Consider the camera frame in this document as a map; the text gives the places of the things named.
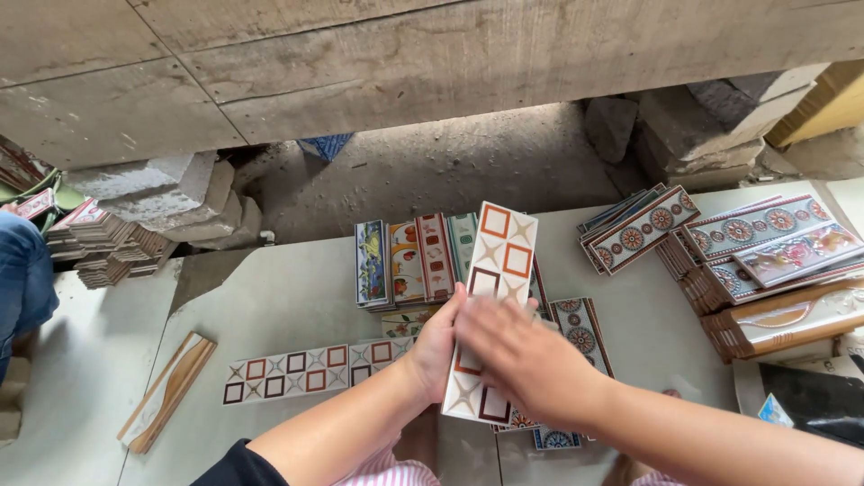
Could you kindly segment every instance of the black sleeve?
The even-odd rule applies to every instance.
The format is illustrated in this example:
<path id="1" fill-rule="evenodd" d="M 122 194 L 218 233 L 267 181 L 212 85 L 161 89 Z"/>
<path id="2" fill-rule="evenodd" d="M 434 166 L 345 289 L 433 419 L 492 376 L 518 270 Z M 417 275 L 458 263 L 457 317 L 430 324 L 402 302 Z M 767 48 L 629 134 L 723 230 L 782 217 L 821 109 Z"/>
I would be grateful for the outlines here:
<path id="1" fill-rule="evenodd" d="M 270 463 L 246 449 L 248 443 L 247 438 L 237 441 L 192 486 L 288 486 Z"/>

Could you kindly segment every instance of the dirt floor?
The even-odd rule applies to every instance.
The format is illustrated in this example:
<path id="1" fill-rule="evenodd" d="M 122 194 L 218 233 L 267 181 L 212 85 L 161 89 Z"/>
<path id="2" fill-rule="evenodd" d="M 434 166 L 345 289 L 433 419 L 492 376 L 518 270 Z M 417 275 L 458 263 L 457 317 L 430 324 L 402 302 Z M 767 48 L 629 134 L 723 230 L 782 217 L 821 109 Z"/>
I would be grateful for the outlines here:
<path id="1" fill-rule="evenodd" d="M 650 185 L 635 161 L 624 164 L 602 162 L 581 107 L 558 103 L 357 133 L 330 164 L 274 144 L 238 169 L 235 189 L 258 201 L 277 243 L 296 243 L 484 200 L 528 213 L 609 204 Z"/>

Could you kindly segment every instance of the forearm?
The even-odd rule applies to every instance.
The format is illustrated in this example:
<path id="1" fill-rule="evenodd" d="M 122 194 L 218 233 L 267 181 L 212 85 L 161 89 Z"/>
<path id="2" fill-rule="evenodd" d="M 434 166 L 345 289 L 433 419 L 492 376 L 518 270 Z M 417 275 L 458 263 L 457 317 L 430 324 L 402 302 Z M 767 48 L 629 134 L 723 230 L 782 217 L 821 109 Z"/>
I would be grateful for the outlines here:
<path id="1" fill-rule="evenodd" d="M 429 399 L 401 359 L 251 441 L 291 486 L 332 484 L 391 441 Z"/>
<path id="2" fill-rule="evenodd" d="M 861 486 L 864 451 L 805 432 L 611 382 L 589 428 L 687 484 Z"/>

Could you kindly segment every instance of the person's left hand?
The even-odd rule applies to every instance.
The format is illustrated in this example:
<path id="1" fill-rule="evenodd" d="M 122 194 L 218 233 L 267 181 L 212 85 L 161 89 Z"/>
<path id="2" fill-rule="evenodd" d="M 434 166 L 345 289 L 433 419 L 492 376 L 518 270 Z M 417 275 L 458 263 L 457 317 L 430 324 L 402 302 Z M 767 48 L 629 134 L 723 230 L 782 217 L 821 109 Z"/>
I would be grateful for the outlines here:
<path id="1" fill-rule="evenodd" d="M 453 322 L 467 300 L 465 285 L 457 282 L 453 296 L 423 325 L 417 342 L 405 356 L 426 390 L 430 403 L 444 400 L 455 343 Z M 532 312 L 537 308 L 535 298 L 528 299 L 528 308 Z"/>

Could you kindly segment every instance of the person's right hand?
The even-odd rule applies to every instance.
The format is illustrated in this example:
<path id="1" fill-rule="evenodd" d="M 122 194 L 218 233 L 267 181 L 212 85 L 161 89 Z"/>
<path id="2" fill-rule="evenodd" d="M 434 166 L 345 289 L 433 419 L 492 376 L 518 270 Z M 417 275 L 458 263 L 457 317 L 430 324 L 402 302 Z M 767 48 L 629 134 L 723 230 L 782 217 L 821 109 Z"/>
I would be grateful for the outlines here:
<path id="1" fill-rule="evenodd" d="M 614 380 L 602 374 L 559 332 L 546 328 L 512 299 L 478 297 L 455 319 L 456 337 L 483 361 L 484 381 L 520 412 L 550 427 L 588 433 L 603 413 Z"/>

